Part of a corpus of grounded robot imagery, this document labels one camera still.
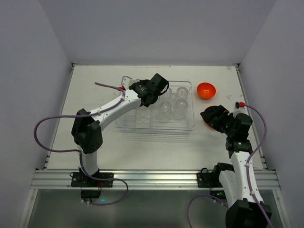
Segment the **clear glass front left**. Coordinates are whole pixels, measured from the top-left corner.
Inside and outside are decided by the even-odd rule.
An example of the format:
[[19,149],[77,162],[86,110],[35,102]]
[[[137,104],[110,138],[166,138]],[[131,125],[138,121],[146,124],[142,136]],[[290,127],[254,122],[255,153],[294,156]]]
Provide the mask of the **clear glass front left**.
[[157,118],[160,120],[169,120],[171,118],[172,106],[169,101],[161,101],[157,110]]

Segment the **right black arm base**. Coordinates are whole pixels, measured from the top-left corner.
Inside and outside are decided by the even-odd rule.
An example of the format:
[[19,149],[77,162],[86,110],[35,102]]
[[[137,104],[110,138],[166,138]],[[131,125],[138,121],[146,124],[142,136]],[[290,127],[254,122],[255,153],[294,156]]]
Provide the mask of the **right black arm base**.
[[236,175],[231,164],[217,163],[212,171],[202,168],[196,174],[199,188],[223,188],[223,190],[210,190],[209,193],[214,200],[238,200],[236,188]]

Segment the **clear glass back left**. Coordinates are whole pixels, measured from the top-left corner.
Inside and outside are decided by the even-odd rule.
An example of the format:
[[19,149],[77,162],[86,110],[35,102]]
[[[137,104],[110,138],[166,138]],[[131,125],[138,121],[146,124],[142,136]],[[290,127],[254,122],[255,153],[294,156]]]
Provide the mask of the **clear glass back left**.
[[167,91],[160,96],[161,100],[167,101],[172,99],[172,89],[169,87]]

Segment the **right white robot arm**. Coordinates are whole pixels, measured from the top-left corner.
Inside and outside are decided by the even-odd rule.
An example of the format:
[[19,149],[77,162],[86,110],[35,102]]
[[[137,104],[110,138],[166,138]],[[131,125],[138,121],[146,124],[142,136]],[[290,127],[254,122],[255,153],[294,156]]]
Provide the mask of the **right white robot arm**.
[[252,118],[241,112],[245,103],[237,102],[234,112],[221,105],[210,106],[201,112],[204,122],[224,133],[230,164],[218,163],[211,174],[221,184],[227,200],[227,228],[267,228],[271,207],[264,203],[258,190],[252,157],[255,151],[248,139]]

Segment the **clear glass front right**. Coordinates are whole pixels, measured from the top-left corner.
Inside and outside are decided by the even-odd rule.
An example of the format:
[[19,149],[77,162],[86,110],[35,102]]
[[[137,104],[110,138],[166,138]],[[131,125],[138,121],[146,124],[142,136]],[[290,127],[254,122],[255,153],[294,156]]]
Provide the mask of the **clear glass front right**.
[[184,119],[188,111],[188,101],[186,99],[177,99],[173,107],[173,116],[175,119]]

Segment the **clear glass back right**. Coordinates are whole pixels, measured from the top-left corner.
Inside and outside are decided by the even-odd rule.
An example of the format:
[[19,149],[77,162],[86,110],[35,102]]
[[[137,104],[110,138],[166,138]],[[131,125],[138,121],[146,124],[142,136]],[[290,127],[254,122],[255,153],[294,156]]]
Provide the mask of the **clear glass back right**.
[[176,90],[176,98],[177,99],[185,99],[187,100],[189,96],[189,90],[188,88],[184,87],[184,86],[180,86],[179,88],[177,88]]

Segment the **orange plate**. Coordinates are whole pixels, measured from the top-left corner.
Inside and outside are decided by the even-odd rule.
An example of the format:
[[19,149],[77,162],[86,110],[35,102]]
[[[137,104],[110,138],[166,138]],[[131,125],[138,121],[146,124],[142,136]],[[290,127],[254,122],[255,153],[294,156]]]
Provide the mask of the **orange plate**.
[[205,124],[208,127],[210,127],[209,123],[214,118],[214,111],[216,110],[216,108],[217,106],[210,106],[201,113],[201,117],[203,118]]

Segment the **clear glass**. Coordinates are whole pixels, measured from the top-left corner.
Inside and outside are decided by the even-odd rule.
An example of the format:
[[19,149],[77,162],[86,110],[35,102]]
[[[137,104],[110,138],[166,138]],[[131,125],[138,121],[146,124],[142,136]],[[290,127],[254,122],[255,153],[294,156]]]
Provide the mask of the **clear glass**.
[[189,96],[189,90],[188,88],[184,87],[184,86],[180,86],[179,88],[177,88],[176,90],[176,98],[177,99],[185,99],[187,100]]
[[169,87],[167,91],[160,96],[161,100],[167,101],[172,99],[172,89]]
[[184,119],[188,111],[188,101],[186,99],[177,99],[173,107],[173,116],[175,119]]
[[161,101],[157,110],[157,118],[160,120],[169,120],[171,118],[172,106],[169,101]]

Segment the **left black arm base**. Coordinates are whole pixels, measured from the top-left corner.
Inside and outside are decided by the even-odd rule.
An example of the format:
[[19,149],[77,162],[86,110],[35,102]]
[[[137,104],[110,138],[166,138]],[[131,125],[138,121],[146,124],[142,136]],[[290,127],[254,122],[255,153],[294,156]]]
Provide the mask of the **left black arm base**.
[[71,177],[71,187],[82,188],[80,191],[80,197],[83,200],[89,200],[92,202],[93,199],[97,199],[101,195],[102,187],[111,188],[113,185],[112,178],[114,174],[111,172],[97,172],[93,177],[98,179],[106,179],[103,181],[98,181],[86,176],[82,171],[71,172],[69,174]]

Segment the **aluminium mounting rail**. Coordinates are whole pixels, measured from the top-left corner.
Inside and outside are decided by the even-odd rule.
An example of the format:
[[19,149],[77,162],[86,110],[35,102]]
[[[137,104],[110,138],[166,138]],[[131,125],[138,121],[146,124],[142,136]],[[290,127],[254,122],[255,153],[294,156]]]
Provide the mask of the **aluminium mounting rail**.
[[[71,189],[74,170],[35,171],[30,188],[67,190]],[[130,190],[196,190],[197,170],[106,170],[115,178],[127,182]],[[279,190],[280,184],[275,171],[255,171],[259,190]]]

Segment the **orange bowl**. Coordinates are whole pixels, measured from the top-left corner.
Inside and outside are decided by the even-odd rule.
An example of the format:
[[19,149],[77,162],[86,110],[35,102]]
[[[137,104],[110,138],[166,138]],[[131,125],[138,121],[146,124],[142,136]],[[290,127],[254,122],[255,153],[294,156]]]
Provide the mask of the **orange bowl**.
[[197,86],[197,94],[200,98],[209,100],[215,96],[216,88],[211,83],[203,82]]

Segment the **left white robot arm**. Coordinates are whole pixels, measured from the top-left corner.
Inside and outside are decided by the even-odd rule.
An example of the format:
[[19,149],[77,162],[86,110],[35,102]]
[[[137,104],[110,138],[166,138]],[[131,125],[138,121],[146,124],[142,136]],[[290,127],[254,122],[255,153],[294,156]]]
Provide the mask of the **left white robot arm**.
[[80,170],[84,175],[91,176],[93,179],[95,179],[94,175],[99,172],[97,151],[103,144],[102,131],[127,112],[156,103],[159,96],[169,89],[169,81],[160,74],[155,74],[151,79],[145,80],[126,77],[123,79],[121,87],[98,82],[95,84],[116,89],[122,94],[101,107],[89,112],[81,109],[76,114],[72,136],[80,150]]

